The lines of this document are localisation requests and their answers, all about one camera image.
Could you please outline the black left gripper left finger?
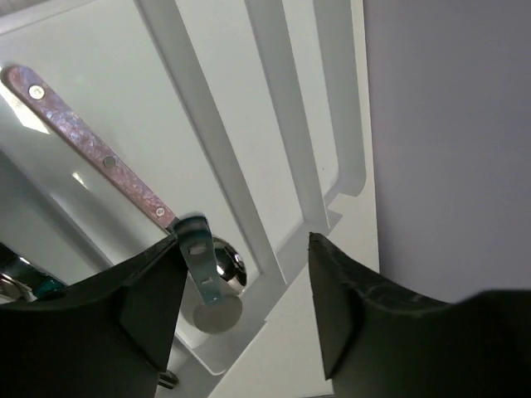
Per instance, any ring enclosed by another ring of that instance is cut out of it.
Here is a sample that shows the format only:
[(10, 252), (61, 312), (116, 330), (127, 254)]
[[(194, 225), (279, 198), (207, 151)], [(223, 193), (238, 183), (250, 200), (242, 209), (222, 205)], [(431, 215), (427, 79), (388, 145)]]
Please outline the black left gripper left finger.
[(168, 369), (186, 267), (175, 237), (76, 284), (1, 307), (4, 397), (152, 397)]

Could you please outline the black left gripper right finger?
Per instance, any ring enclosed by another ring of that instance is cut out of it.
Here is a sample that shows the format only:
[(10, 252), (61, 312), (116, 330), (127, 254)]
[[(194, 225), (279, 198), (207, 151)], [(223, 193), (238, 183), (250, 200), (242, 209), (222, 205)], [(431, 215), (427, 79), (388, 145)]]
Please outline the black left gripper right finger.
[(530, 293), (418, 294), (309, 235), (324, 376), (337, 397), (527, 397)]

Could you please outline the green handled spoon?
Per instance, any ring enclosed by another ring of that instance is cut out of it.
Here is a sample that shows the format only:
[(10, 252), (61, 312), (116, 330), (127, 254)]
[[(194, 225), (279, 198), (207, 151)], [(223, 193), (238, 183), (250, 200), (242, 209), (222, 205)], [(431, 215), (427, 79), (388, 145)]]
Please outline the green handled spoon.
[(229, 331), (243, 313), (245, 262), (231, 244), (213, 235), (203, 214), (177, 221), (173, 231), (200, 298), (191, 312), (192, 325), (206, 334)]

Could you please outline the green handled fork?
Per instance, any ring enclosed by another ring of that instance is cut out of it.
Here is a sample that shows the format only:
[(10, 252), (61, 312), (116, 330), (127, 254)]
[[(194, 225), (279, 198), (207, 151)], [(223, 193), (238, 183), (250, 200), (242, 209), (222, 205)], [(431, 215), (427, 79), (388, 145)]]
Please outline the green handled fork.
[(65, 288), (65, 284), (47, 271), (1, 244), (1, 304), (31, 302)]

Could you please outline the pink handled spoon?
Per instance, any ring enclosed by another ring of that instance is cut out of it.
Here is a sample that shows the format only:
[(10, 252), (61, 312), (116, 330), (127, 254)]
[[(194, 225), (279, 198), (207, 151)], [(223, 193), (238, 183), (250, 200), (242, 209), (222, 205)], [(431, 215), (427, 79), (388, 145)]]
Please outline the pink handled spoon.
[(8, 66), (2, 70), (2, 82), (159, 229), (177, 229), (181, 219), (33, 69)]

